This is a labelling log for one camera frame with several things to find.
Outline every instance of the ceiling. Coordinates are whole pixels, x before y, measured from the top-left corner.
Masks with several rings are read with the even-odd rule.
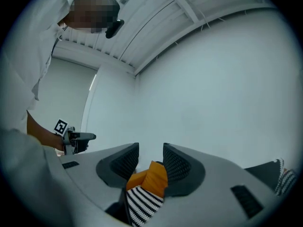
[[[102,63],[137,75],[161,52],[207,22],[258,8],[269,0],[117,0],[125,25],[112,39],[68,28],[54,57],[94,69]]]

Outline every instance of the black and white striped fabric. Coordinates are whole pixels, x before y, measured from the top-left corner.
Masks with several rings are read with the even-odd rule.
[[[280,177],[275,189],[275,194],[281,196],[287,193],[297,180],[297,175],[293,170],[287,170],[284,172],[284,160],[278,159],[280,163]]]
[[[126,196],[133,227],[143,226],[163,204],[162,198],[141,186],[128,190]]]

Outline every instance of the black mesh pad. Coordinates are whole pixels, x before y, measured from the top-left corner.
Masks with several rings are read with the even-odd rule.
[[[168,143],[163,145],[163,164],[168,178],[165,197],[189,195],[204,180],[203,164]]]
[[[138,164],[139,143],[100,160],[96,166],[98,176],[110,187],[125,188]]]

